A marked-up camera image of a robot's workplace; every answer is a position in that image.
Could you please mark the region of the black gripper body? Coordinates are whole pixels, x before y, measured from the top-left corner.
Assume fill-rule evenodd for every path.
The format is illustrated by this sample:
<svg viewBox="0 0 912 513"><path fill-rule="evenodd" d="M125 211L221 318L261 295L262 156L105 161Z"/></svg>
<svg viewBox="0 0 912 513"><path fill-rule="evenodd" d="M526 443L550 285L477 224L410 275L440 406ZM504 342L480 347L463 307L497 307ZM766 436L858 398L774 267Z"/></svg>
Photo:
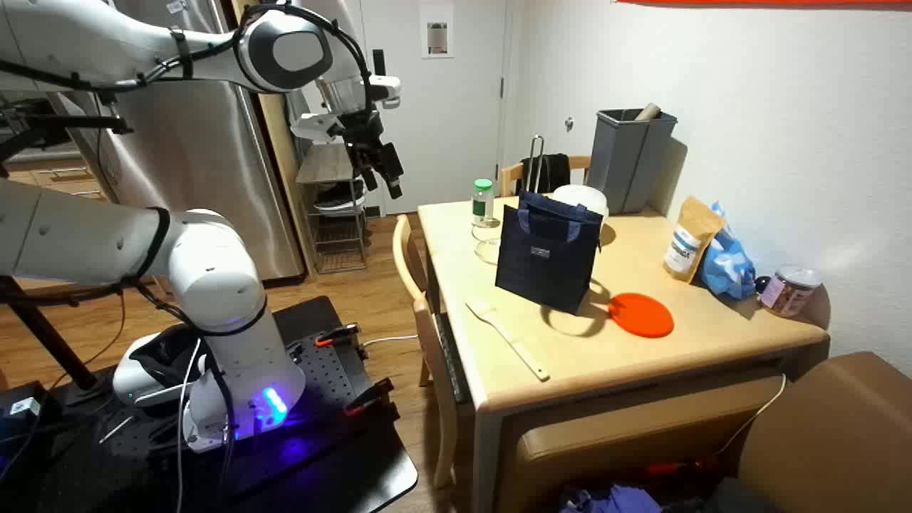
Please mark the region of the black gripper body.
<svg viewBox="0 0 912 513"><path fill-rule="evenodd" d="M383 140L383 119L377 110L345 113L342 140L360 171L373 167L377 174L387 174L390 146Z"/></svg>

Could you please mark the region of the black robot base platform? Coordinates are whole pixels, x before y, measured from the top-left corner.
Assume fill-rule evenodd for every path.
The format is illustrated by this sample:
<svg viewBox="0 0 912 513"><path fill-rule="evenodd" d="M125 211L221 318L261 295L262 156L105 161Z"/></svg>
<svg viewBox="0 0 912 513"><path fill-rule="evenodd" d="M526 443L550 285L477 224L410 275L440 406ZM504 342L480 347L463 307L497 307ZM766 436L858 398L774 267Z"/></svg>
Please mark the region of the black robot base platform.
<svg viewBox="0 0 912 513"><path fill-rule="evenodd" d="M114 374L95 389L3 395L0 513L379 513L419 485L390 384L365 374L356 328L316 295L276 312L306 389L235 404L229 448L182 443L178 401L134 406Z"/></svg>

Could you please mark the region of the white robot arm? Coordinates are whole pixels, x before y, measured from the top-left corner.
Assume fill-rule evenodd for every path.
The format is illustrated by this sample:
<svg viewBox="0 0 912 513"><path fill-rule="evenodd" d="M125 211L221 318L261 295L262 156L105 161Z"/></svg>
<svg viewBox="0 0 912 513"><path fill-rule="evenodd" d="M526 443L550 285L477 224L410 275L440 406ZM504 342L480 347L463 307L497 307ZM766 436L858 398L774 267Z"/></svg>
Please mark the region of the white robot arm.
<svg viewBox="0 0 912 513"><path fill-rule="evenodd" d="M0 0L0 17L8 90L129 93L212 79L289 93L316 83L329 104L293 130L349 143L383 187L399 184L402 161L383 140L379 113L399 101L402 83L367 66L349 0L262 3L232 32L154 25L109 0ZM125 359L114 389L129 401L172 394L182 442L196 453L283 428L306 394L306 371L283 344L258 264L216 211L112 206L3 183L0 272L114 287L164 280L202 342L195 374L165 381Z"/></svg>

